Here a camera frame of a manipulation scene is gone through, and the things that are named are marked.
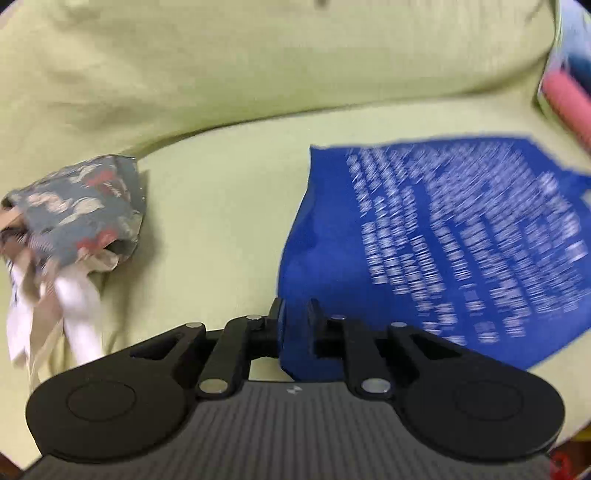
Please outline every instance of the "metal pin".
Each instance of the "metal pin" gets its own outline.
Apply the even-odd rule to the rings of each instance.
[[[367,378],[361,383],[361,388],[367,393],[388,393],[392,385],[383,378]]]
[[[228,389],[228,387],[228,382],[222,380],[221,378],[208,378],[207,380],[203,380],[199,384],[199,389],[202,392],[209,394],[224,393]]]

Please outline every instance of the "blue bag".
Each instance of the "blue bag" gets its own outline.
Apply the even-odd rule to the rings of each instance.
[[[281,260],[281,365],[333,380],[306,304],[421,327],[529,368],[591,325],[591,179],[529,140],[460,138],[311,148],[308,188]]]

